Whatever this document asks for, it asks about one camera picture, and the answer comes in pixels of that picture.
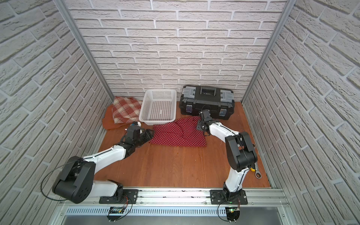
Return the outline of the red polka dot skirt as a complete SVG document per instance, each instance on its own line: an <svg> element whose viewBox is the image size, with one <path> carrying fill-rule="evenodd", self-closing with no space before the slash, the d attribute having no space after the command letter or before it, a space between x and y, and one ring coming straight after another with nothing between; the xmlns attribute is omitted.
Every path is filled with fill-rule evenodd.
<svg viewBox="0 0 360 225"><path fill-rule="evenodd" d="M167 124L154 125L154 137L151 144L176 147L206 147L202 131L197 130L200 116L177 119Z"/></svg>

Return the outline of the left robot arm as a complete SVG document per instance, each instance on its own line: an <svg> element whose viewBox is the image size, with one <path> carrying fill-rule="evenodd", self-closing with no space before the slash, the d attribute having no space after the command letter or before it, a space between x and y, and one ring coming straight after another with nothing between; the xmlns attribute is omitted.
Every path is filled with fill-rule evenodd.
<svg viewBox="0 0 360 225"><path fill-rule="evenodd" d="M136 148L154 137L154 131L144 129L139 122L132 123L120 142L109 149L90 156L73 156L67 160L52 186L52 192L62 201L81 203L88 197L113 197L119 184L114 181L94 181L101 169L128 158Z"/></svg>

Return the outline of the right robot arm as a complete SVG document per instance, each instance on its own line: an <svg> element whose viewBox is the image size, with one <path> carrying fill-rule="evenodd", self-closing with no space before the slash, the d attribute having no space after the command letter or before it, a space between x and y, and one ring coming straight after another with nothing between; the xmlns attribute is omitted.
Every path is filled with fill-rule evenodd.
<svg viewBox="0 0 360 225"><path fill-rule="evenodd" d="M211 117L209 110L202 110L197 130L217 137L226 145L226 155L231 167L223 186L225 197L239 195L250 168L257 163L257 153L247 132L234 131Z"/></svg>

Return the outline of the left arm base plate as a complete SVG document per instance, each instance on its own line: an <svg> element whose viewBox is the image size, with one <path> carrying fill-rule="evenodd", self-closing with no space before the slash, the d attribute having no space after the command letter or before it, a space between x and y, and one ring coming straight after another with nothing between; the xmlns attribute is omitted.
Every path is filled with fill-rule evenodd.
<svg viewBox="0 0 360 225"><path fill-rule="evenodd" d="M139 190L138 189L121 189L117 190L111 197L102 196L99 199L100 204L136 204Z"/></svg>

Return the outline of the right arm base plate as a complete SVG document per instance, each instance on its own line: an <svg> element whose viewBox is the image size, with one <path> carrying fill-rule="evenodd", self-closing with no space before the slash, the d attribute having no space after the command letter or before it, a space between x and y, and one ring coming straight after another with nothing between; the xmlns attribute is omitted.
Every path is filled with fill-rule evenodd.
<svg viewBox="0 0 360 225"><path fill-rule="evenodd" d="M232 204L232 205L247 205L248 200L245 190L241 189L237 192L226 192L224 189L212 189L210 190L211 204L219 205L220 203Z"/></svg>

